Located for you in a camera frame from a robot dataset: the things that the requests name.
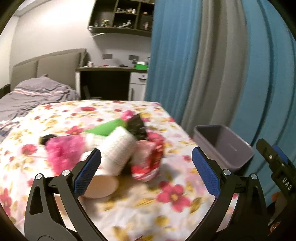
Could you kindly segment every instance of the wall switch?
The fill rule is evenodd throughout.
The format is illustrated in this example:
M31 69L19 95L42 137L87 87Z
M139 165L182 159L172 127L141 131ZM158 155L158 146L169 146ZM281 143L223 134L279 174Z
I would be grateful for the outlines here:
M112 59L112 58L113 58L113 54L104 53L102 55L102 59Z

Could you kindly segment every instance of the pink fabric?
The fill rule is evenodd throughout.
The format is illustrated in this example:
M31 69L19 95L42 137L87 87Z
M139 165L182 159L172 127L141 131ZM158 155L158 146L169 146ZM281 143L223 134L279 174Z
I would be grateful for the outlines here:
M83 137L70 135L51 138L46 143L46 150L53 171L60 175L65 169L72 170L79 162L84 150Z

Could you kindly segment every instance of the desk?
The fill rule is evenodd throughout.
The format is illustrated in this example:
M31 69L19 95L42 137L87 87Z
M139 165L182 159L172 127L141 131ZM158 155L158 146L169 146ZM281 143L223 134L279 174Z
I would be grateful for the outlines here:
M128 67L82 67L76 69L76 91L85 99L87 85L91 96L102 100L143 101L147 76L146 70Z

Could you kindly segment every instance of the wall shelf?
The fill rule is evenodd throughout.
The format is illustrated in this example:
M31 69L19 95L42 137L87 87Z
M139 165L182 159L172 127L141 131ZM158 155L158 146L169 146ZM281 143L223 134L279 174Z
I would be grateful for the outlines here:
M89 26L98 24L98 27L93 27L90 32L92 34L118 33L151 37L154 6L152 2L147 3L141 0L96 0ZM118 8L135 9L136 13L118 12ZM110 27L100 27L105 19L109 20ZM128 20L132 23L130 28L118 28ZM148 23L147 30L144 29L146 23Z
M115 12L115 14L129 14L129 15L137 15L136 13L129 13L129 12Z
M140 29L133 29L133 28L104 28L104 27L94 28L91 32L93 34L99 34L99 33L132 34L132 35L139 35L144 37L151 37L151 34L152 34L152 32L148 30L140 30Z

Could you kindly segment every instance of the floral bedsheet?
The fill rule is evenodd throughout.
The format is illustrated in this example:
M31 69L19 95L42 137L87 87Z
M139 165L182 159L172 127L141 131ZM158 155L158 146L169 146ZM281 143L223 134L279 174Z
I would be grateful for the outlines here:
M79 134L119 118L126 110L140 113L148 129L165 137L160 175L142 183L118 176L118 190L102 199L84 199L82 205L110 241L185 240L214 201L195 169L191 152L196 143L154 102L71 101L38 106L24 117L0 145L0 202L15 226L24 233L25 209L34 177L53 175L40 136ZM219 229L227 226L234 196ZM74 229L61 211L67 227Z

